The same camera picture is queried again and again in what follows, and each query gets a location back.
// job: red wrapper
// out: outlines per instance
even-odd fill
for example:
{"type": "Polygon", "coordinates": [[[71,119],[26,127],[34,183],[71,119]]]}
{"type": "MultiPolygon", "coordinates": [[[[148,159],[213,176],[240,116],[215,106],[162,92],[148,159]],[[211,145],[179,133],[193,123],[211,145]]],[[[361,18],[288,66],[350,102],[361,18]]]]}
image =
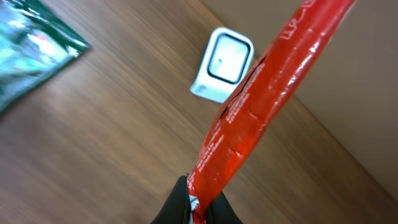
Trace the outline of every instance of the red wrapper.
{"type": "Polygon", "coordinates": [[[194,224],[292,96],[355,0],[304,0],[218,112],[188,177],[194,224]]]}

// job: wood grain surface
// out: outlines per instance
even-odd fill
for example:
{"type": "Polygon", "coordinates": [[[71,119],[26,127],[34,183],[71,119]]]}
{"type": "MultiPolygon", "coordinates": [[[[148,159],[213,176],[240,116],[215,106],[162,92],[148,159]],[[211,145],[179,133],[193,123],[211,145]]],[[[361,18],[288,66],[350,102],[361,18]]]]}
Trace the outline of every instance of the wood grain surface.
{"type": "MultiPolygon", "coordinates": [[[[46,0],[91,52],[0,120],[0,223],[149,223],[219,105],[193,96],[221,22],[198,0],[46,0]]],[[[244,223],[398,223],[398,206],[291,99],[225,194],[244,223]]]]}

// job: green packaging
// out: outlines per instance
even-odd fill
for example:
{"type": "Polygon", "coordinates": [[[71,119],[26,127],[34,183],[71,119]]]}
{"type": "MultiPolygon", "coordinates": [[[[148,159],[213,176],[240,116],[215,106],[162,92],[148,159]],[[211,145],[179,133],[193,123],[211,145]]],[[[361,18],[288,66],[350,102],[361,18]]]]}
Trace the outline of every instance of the green packaging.
{"type": "Polygon", "coordinates": [[[0,113],[89,47],[39,0],[0,0],[0,113]]]}

